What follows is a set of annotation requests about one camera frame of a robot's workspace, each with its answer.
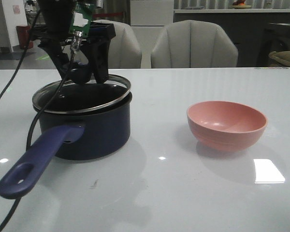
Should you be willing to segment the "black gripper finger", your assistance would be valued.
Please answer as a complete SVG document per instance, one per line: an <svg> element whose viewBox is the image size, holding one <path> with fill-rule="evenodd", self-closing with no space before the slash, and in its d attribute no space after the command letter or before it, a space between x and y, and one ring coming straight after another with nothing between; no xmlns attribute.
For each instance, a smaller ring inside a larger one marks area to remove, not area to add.
<svg viewBox="0 0 290 232"><path fill-rule="evenodd" d="M49 55L60 77L64 79L68 71L70 60L69 60L68 55L66 53L63 53L61 44L60 43L40 43L38 47Z"/></svg>
<svg viewBox="0 0 290 232"><path fill-rule="evenodd" d="M109 41L101 38L85 41L81 45L81 52L87 58L93 76L99 84L103 84L109 78L108 51Z"/></svg>

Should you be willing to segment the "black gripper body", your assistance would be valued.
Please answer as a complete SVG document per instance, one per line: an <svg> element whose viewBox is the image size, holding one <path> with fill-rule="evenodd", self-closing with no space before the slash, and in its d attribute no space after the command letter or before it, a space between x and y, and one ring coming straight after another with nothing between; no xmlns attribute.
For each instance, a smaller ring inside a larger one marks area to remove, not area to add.
<svg viewBox="0 0 290 232"><path fill-rule="evenodd" d="M95 9L102 8L102 0L90 0L95 4ZM91 20L88 36L86 38L69 34L73 8L77 0L38 0L40 15L43 16L45 25L37 27L33 33L36 37L63 42L67 39L82 39L93 41L98 38L112 40L115 36L113 24L97 23Z"/></svg>

